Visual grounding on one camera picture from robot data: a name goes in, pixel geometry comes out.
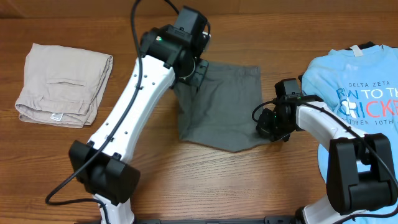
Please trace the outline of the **grey shorts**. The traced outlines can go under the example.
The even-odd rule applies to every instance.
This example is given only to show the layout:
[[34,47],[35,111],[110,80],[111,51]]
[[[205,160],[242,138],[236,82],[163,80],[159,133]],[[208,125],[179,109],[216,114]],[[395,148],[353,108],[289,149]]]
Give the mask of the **grey shorts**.
[[201,87],[177,83],[174,93],[180,140],[229,152],[270,142],[251,118],[263,102],[260,67],[211,62]]

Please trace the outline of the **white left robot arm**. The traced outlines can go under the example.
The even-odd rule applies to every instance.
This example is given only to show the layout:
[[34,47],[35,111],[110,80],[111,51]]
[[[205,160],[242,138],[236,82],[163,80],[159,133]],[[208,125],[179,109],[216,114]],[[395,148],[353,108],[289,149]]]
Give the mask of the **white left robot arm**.
[[99,206],[100,223],[134,223],[130,205],[141,173],[130,166],[137,140],[162,95],[176,83],[199,87],[208,62],[200,58],[211,38],[203,28],[166,25],[142,36],[126,88],[88,142],[69,150],[73,178]]

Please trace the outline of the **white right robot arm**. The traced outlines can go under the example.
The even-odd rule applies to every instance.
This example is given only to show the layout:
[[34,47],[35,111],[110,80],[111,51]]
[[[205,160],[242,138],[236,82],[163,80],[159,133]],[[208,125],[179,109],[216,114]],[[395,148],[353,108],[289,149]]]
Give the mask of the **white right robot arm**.
[[351,126],[317,95],[285,95],[271,103],[273,110],[262,103],[262,113],[252,117],[260,136],[288,141],[292,132],[307,131],[328,150],[326,195],[298,209],[291,223],[344,223],[397,215],[396,210],[376,213],[397,202],[391,144],[385,135]]

